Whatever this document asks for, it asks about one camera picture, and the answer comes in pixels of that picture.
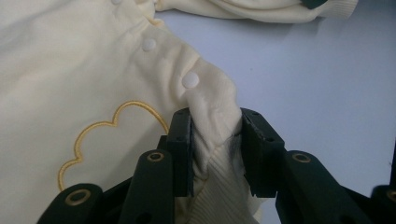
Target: ribbed cuff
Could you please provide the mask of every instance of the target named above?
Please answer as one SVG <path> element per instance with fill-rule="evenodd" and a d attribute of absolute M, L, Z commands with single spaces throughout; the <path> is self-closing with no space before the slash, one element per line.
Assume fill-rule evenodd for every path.
<path fill-rule="evenodd" d="M 359 0 L 329 0 L 321 6 L 324 10 L 319 16 L 347 19 L 352 15 L 358 2 Z"/>

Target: white snap button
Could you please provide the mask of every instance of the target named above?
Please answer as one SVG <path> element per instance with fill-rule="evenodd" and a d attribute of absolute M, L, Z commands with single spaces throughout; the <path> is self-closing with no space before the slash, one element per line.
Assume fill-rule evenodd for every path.
<path fill-rule="evenodd" d="M 154 39 L 145 39 L 143 41 L 142 49 L 143 51 L 150 51 L 155 49 L 155 46 L 157 46 L 157 42 L 155 42 Z"/>
<path fill-rule="evenodd" d="M 196 73 L 189 72 L 186 76 L 181 79 L 181 84 L 184 86 L 186 89 L 191 89 L 194 88 L 198 85 L 199 83 L 199 77 Z"/>
<path fill-rule="evenodd" d="M 122 0 L 111 0 L 114 5 L 117 5 L 122 2 Z"/>

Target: hole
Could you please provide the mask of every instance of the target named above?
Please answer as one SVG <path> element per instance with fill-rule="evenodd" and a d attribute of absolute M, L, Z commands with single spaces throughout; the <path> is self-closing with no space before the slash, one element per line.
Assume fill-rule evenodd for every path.
<path fill-rule="evenodd" d="M 91 192 L 87 189 L 77 189 L 67 195 L 64 202 L 70 206 L 85 203 L 91 197 Z"/>
<path fill-rule="evenodd" d="M 340 216 L 340 221 L 342 224 L 356 224 L 352 217 Z"/>
<path fill-rule="evenodd" d="M 161 161 L 164 155 L 161 152 L 153 152 L 148 155 L 149 161 Z"/>
<path fill-rule="evenodd" d="M 293 156 L 295 161 L 299 161 L 299 162 L 311 162 L 311 159 L 307 156 L 305 156 L 304 154 L 301 153 L 294 153 Z"/>
<path fill-rule="evenodd" d="M 150 223 L 150 221 L 151 221 L 151 214 L 149 214 L 149 213 L 140 214 L 136 218 L 137 224 L 147 224 L 147 223 Z"/>
<path fill-rule="evenodd" d="M 388 190 L 387 192 L 388 198 L 390 198 L 391 201 L 393 201 L 394 203 L 396 203 L 396 190 Z"/>

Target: white table surface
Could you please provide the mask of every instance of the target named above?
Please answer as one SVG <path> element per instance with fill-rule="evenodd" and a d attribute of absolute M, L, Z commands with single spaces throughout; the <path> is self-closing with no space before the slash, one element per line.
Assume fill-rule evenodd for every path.
<path fill-rule="evenodd" d="M 157 14 L 221 68 L 238 103 L 264 115 L 287 150 L 315 155 L 369 196 L 389 183 L 396 136 L 396 1 L 360 0 L 347 21 L 305 24 Z M 262 223 L 280 223 L 274 200 Z"/>

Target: yellow stitching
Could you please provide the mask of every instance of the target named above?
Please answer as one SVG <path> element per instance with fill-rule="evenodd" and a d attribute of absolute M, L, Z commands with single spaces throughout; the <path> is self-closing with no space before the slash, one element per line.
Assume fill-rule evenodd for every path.
<path fill-rule="evenodd" d="M 168 134 L 169 132 L 169 128 L 168 125 L 166 124 L 166 121 L 161 117 L 161 115 L 155 111 L 152 107 L 150 107 L 149 105 L 143 103 L 143 102 L 139 102 L 139 101 L 129 101 L 124 103 L 123 105 L 120 105 L 119 108 L 116 110 L 116 112 L 113 115 L 113 120 L 111 122 L 109 121 L 100 121 L 100 122 L 96 122 L 94 124 L 91 124 L 90 126 L 88 126 L 87 128 L 85 128 L 79 135 L 78 138 L 76 140 L 76 143 L 74 145 L 74 153 L 75 153 L 75 158 L 71 161 L 67 161 L 59 170 L 58 172 L 58 187 L 60 191 L 64 190 L 64 172 L 70 167 L 73 166 L 77 163 L 81 163 L 84 161 L 84 158 L 82 157 L 82 153 L 81 153 L 81 143 L 82 143 L 82 139 L 84 139 L 85 135 L 91 131 L 94 128 L 100 127 L 100 126 L 110 126 L 110 127 L 117 127 L 118 123 L 119 123 L 119 114 L 120 112 L 127 106 L 130 105 L 136 105 L 139 107 L 142 107 L 144 109 L 146 109 L 152 116 L 154 116 L 163 126 L 163 130 L 165 131 L 166 134 Z"/>

